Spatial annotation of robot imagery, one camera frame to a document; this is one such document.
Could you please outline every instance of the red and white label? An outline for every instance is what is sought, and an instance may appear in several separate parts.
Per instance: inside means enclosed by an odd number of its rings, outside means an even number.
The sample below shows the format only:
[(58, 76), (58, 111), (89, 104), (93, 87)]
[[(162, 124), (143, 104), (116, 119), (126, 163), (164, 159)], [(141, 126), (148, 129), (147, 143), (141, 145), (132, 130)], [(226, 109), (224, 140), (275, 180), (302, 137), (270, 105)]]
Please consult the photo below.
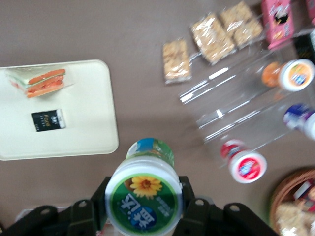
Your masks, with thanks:
[(222, 145), (220, 155), (222, 158), (231, 160), (236, 154), (247, 150), (244, 143), (240, 140), (230, 140)]
[(261, 166), (256, 159), (249, 157), (240, 162), (237, 170), (242, 178), (252, 180), (259, 176)]

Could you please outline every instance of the white tray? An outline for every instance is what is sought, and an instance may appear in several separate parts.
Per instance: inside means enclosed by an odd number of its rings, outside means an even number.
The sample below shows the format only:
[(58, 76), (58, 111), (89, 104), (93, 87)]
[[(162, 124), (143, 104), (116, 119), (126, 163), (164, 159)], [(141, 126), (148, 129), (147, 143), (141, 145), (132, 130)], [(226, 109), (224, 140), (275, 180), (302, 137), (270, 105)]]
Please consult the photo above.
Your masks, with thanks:
[[(0, 68), (0, 160), (106, 154), (119, 144), (107, 65), (100, 60), (52, 63), (73, 85), (26, 98)], [(36, 132), (31, 113), (61, 109), (66, 128)]]

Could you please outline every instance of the black snack package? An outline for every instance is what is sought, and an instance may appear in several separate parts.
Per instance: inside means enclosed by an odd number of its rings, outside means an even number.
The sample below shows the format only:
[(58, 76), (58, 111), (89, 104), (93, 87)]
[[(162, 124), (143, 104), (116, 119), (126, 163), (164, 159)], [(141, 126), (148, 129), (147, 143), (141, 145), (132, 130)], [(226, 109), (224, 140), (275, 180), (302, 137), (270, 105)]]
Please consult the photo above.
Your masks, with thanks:
[(315, 64), (315, 31), (294, 39), (299, 59), (308, 59)]
[(31, 114), (37, 132), (65, 128), (61, 109)]

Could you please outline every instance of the wicker basket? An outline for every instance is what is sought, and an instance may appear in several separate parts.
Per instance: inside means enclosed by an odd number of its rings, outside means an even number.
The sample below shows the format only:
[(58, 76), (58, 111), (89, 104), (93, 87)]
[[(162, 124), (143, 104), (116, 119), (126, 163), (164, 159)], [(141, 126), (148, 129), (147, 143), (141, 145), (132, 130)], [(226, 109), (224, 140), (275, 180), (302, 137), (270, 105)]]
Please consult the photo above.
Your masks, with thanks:
[(300, 170), (285, 178), (276, 188), (272, 195), (271, 209), (270, 209), (270, 223), (274, 231), (279, 235), (279, 225), (276, 219), (276, 210), (281, 202), (294, 201), (293, 194), (298, 188), (308, 179), (315, 178), (315, 169)]

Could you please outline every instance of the yogurt cup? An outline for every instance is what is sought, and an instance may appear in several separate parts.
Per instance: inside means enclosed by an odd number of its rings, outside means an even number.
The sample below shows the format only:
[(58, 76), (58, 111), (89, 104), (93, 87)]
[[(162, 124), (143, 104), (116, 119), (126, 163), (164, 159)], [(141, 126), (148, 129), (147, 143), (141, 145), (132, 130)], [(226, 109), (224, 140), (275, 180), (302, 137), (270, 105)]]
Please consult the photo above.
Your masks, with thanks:
[(261, 178), (267, 170), (266, 159), (256, 151), (248, 149), (240, 140), (223, 144), (221, 157), (227, 159), (232, 177), (239, 183), (252, 183)]
[(300, 91), (310, 84), (314, 74), (315, 66), (310, 60), (292, 60), (281, 69), (279, 85), (287, 91)]
[(121, 233), (158, 236), (177, 225), (182, 186), (172, 164), (173, 153), (163, 141), (149, 138), (131, 146), (105, 189), (106, 212)]
[(262, 82), (269, 87), (280, 86), (296, 92), (311, 83), (315, 74), (314, 64), (307, 59), (291, 60), (285, 64), (275, 61), (262, 72)]
[(289, 129), (297, 129), (308, 138), (315, 140), (315, 110), (307, 104), (291, 106), (284, 114), (283, 121)]

